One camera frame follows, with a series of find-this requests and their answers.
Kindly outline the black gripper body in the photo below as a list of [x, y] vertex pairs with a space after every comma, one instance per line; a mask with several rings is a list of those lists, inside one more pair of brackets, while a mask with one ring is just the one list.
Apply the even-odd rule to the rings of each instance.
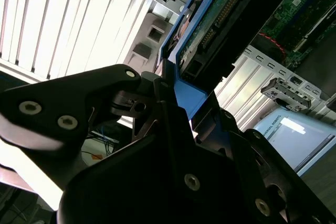
[[80, 172], [58, 223], [274, 223], [255, 165], [241, 175], [219, 151], [152, 135]]

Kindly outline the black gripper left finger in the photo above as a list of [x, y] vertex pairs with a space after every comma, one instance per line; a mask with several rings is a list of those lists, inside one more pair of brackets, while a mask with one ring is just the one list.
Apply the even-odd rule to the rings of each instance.
[[35, 193], [61, 195], [77, 176], [71, 166], [87, 134], [122, 116], [134, 119], [131, 143], [122, 149], [152, 135], [192, 139], [167, 80], [113, 65], [2, 92], [1, 164]]

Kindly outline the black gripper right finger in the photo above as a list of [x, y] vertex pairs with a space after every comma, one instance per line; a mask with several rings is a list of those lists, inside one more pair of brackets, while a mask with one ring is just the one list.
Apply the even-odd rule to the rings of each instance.
[[282, 223], [335, 223], [335, 216], [302, 181], [265, 137], [242, 132], [235, 118], [211, 93], [193, 116], [197, 141], [234, 161], [243, 189], [257, 213]]

